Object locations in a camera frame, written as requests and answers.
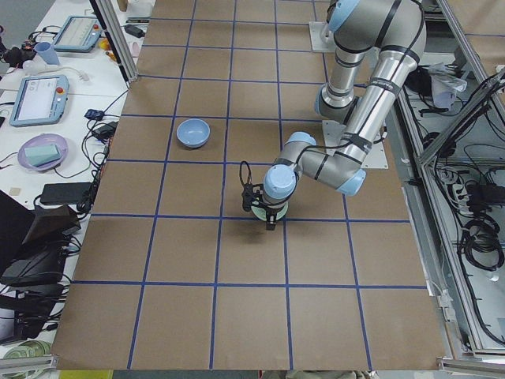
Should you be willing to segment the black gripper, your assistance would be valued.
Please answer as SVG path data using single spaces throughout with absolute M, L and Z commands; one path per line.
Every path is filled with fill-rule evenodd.
M 260 208 L 263 208 L 267 211 L 267 221 L 266 222 L 266 230 L 267 231 L 274 231 L 276 228 L 276 223 L 277 221 L 275 220 L 275 214 L 276 214 L 276 209 L 277 208 L 282 208 L 283 205 L 287 203 L 288 200 L 280 201 L 278 203 L 267 203 L 266 201 L 262 201 L 262 204 L 260 205 Z

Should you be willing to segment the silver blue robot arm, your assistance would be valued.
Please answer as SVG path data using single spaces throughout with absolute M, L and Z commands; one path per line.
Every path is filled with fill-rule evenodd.
M 316 97 L 316 112 L 343 131 L 331 147 L 305 132 L 293 133 L 251 194 L 252 210 L 269 231 L 287 210 L 302 176 L 354 195 L 376 135 L 408 75 L 424 53 L 425 14 L 419 1 L 333 1 L 326 25 L 335 64 Z

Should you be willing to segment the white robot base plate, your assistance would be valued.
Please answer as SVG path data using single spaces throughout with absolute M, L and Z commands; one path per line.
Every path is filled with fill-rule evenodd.
M 337 146 L 340 142 L 343 131 L 346 127 L 332 120 L 322 121 L 322 133 L 324 137 L 325 150 L 328 155 L 333 155 L 335 152 L 331 146 Z M 383 137 L 387 135 L 386 132 L 380 130 L 374 137 L 372 149 L 365 157 L 362 167 L 364 169 L 388 169 L 388 162 L 383 146 Z

